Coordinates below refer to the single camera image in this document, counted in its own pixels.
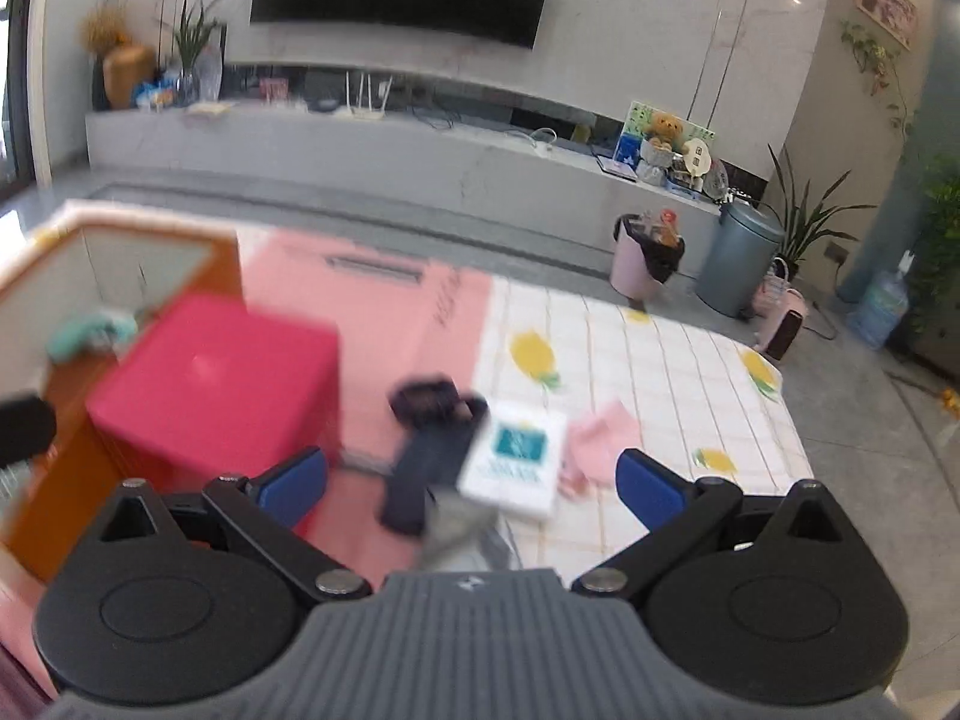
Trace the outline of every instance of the gray trash can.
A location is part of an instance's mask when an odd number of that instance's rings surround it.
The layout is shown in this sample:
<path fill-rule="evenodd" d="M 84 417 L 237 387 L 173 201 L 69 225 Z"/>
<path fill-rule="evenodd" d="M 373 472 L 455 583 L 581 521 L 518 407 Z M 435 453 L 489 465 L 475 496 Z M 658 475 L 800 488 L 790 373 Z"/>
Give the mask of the gray trash can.
<path fill-rule="evenodd" d="M 697 279 L 700 300 L 736 317 L 752 300 L 783 241 L 784 228 L 773 215 L 741 201 L 724 205 L 720 229 Z"/>

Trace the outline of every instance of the white marble tv stand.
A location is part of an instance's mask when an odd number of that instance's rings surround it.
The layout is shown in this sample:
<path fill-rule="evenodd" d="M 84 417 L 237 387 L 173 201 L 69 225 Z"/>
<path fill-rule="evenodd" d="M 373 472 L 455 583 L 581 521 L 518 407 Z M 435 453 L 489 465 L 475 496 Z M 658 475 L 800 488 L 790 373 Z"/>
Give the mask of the white marble tv stand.
<path fill-rule="evenodd" d="M 91 167 L 193 170 L 292 181 L 473 215 L 613 249 L 618 215 L 677 212 L 696 275 L 719 211 L 605 175 L 593 157 L 554 148 L 538 156 L 522 138 L 456 124 L 433 129 L 407 114 L 379 122 L 243 103 L 210 118 L 182 110 L 120 111 L 86 119 Z"/>

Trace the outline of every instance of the white logo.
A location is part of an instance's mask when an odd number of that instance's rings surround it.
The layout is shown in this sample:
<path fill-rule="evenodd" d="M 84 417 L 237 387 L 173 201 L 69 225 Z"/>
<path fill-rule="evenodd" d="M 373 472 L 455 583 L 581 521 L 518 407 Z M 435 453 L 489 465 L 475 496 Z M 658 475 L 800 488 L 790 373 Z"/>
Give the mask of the white logo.
<path fill-rule="evenodd" d="M 467 577 L 467 579 L 458 581 L 457 586 L 467 592 L 473 592 L 477 587 L 482 587 L 484 584 L 486 584 L 486 581 L 483 581 L 480 577 Z"/>

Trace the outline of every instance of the purple fabric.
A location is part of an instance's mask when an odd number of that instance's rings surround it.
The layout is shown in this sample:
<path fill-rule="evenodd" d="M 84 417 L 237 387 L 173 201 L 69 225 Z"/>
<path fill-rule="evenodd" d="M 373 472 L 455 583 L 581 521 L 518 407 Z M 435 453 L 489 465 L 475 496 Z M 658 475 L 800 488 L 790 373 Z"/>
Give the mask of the purple fabric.
<path fill-rule="evenodd" d="M 0 644 L 0 717 L 32 720 L 49 703 L 46 693 Z"/>

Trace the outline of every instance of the metal screw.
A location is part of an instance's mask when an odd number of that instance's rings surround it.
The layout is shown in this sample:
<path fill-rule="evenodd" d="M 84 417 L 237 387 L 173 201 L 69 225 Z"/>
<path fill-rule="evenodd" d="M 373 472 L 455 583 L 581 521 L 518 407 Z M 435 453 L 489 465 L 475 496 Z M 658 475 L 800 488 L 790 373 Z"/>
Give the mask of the metal screw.
<path fill-rule="evenodd" d="M 363 587 L 363 579 L 347 568 L 334 568 L 317 577 L 315 584 L 328 595 L 349 595 Z"/>
<path fill-rule="evenodd" d="M 620 592 L 627 586 L 627 575 L 618 568 L 594 568 L 580 578 L 584 590 L 590 592 L 610 593 Z"/>

